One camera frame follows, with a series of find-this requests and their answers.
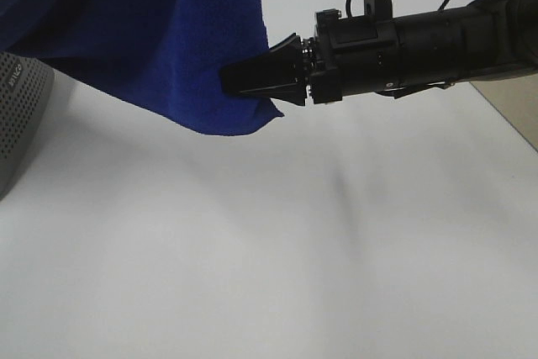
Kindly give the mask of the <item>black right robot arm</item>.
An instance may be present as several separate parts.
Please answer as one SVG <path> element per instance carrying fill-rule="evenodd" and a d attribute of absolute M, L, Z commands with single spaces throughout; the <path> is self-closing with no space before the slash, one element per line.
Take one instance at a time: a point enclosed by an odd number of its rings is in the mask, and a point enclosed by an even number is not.
<path fill-rule="evenodd" d="M 317 13 L 314 36 L 293 34 L 223 67 L 225 93 L 304 105 L 364 93 L 402 98 L 458 82 L 537 71 L 537 0 L 475 0 L 399 18 Z"/>

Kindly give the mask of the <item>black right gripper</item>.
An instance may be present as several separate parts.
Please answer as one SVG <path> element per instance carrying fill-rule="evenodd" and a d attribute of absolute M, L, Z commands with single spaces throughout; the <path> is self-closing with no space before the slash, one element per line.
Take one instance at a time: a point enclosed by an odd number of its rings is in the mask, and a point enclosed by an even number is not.
<path fill-rule="evenodd" d="M 304 74 L 304 85 L 298 82 Z M 399 39 L 394 18 L 315 14 L 314 36 L 289 35 L 266 52 L 219 71 L 225 93 L 304 106 L 399 88 Z M 282 82 L 282 83 L 247 83 Z"/>

